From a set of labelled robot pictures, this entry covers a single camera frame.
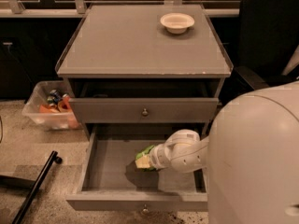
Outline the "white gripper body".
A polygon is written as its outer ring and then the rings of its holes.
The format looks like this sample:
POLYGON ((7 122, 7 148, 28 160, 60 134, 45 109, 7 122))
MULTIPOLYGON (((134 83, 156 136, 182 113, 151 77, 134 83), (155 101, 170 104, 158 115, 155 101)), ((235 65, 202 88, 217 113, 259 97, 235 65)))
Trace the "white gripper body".
POLYGON ((170 151, 164 144, 153 147, 149 152, 149 164, 155 169, 164 169, 170 166, 170 151))

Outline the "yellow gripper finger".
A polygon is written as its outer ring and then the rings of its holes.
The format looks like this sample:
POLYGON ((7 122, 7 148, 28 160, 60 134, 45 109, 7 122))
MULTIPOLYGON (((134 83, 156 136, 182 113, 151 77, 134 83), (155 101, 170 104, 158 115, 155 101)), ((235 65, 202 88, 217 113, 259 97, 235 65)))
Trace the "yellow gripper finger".
POLYGON ((138 169, 149 169, 151 167, 150 158, 141 157, 135 161, 135 165, 138 169))

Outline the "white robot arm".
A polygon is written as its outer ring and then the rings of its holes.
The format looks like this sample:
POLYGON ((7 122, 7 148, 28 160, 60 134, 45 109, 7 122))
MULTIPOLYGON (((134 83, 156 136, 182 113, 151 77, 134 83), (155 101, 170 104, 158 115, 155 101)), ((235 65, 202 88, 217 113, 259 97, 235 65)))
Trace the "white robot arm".
POLYGON ((206 170, 209 224, 299 224, 299 82, 235 98, 208 137, 179 130, 135 165, 206 170))

